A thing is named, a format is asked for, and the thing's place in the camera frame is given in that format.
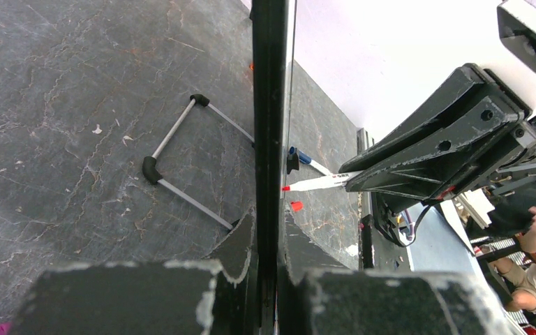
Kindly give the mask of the red marker cap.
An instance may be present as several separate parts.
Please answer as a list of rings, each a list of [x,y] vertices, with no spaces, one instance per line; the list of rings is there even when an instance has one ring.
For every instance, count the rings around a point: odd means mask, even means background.
[[[294,201],[294,202],[291,202],[291,203],[290,203],[290,206],[291,206],[291,210],[292,210],[293,212],[301,211],[301,210],[304,208],[303,203],[300,202],[300,201]]]

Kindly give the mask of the seated person white shirt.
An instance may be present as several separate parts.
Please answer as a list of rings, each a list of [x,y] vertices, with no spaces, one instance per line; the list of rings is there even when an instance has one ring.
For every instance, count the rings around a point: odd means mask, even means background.
[[[488,213],[491,224],[485,228],[477,224],[473,217],[466,221],[469,238],[503,238],[521,233],[519,246],[524,253],[536,254],[536,181],[516,190],[511,195],[493,197],[494,210]],[[521,310],[536,313],[536,263],[523,269],[508,257],[490,263],[504,279],[514,285],[512,300],[505,304],[505,310]]]

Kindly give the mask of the blue whiteboard marker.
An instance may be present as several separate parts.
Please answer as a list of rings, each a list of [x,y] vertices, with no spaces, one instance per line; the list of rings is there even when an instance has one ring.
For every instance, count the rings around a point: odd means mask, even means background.
[[[290,147],[289,154],[292,154],[293,156],[297,157],[300,163],[310,165],[312,168],[316,169],[323,175],[332,174],[325,166],[322,166],[317,161],[313,160],[311,157],[298,150],[298,148],[296,147]]]

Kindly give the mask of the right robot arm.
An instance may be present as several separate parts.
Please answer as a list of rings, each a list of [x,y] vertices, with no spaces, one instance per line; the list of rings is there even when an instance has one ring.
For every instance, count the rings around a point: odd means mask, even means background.
[[[536,163],[536,116],[491,70],[464,64],[399,126],[346,161],[348,192],[369,192],[373,227],[402,245],[397,216]]]

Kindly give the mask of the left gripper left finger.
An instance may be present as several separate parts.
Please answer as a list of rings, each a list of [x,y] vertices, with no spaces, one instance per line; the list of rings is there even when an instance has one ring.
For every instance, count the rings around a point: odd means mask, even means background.
[[[207,255],[218,260],[228,283],[242,284],[257,273],[256,206],[251,205],[237,221],[233,230]]]

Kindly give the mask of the white whiteboard black frame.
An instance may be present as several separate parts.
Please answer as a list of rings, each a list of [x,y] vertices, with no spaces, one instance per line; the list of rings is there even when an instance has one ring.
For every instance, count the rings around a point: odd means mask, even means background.
[[[149,265],[154,294],[129,334],[300,334],[302,305],[294,285],[279,283],[285,205],[294,1],[254,1],[253,104],[257,273],[228,283],[218,260]]]

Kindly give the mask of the red whiteboard marker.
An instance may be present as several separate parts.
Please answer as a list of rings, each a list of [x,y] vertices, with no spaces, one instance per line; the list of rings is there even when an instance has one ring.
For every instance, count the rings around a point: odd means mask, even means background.
[[[323,177],[297,181],[293,184],[282,187],[282,191],[312,191],[326,188],[344,187],[346,183],[361,174],[362,171],[348,172],[341,174],[330,174]]]

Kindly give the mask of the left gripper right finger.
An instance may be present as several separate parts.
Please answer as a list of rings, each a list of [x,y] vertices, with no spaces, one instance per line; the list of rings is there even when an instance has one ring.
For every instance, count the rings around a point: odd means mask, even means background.
[[[328,254],[295,222],[290,210],[283,212],[279,239],[279,283],[299,285],[307,273],[334,272],[347,274],[352,270]]]

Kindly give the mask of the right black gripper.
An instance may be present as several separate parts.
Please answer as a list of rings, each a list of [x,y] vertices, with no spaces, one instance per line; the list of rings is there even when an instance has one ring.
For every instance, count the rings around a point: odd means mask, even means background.
[[[346,161],[348,192],[431,203],[536,162],[536,116],[492,70],[463,64],[390,134]]]

